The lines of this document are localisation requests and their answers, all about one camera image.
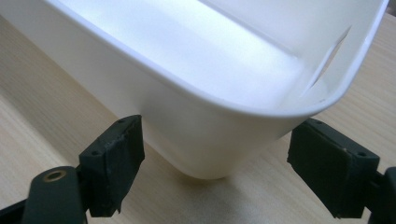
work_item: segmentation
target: black holder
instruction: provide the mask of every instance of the black holder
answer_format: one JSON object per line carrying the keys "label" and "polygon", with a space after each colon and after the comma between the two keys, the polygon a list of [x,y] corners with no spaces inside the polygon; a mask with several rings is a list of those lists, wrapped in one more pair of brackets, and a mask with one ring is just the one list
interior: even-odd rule
{"label": "black holder", "polygon": [[396,167],[384,175],[380,158],[327,124],[308,119],[291,135],[288,162],[334,217],[396,223]]}
{"label": "black holder", "polygon": [[79,155],[77,168],[36,176],[26,200],[0,211],[0,223],[87,223],[88,209],[92,217],[112,217],[144,158],[141,116],[119,119]]}

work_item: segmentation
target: white plastic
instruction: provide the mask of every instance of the white plastic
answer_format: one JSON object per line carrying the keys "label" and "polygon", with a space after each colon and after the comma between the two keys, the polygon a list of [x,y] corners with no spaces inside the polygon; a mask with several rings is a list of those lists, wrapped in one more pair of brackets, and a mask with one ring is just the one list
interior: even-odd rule
{"label": "white plastic", "polygon": [[334,104],[387,0],[2,0],[0,14],[187,175],[229,175]]}

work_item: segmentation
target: wooden table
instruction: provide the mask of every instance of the wooden table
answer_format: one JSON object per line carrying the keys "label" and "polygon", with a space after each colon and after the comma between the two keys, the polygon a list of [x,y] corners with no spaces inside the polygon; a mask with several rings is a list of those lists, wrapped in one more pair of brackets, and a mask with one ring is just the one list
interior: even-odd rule
{"label": "wooden table", "polygon": [[[396,18],[386,15],[346,96],[321,119],[396,165]],[[117,118],[0,18],[0,208],[78,154]],[[90,223],[367,223],[333,219],[286,163],[290,135],[227,178],[181,174],[150,146],[122,212]]]}

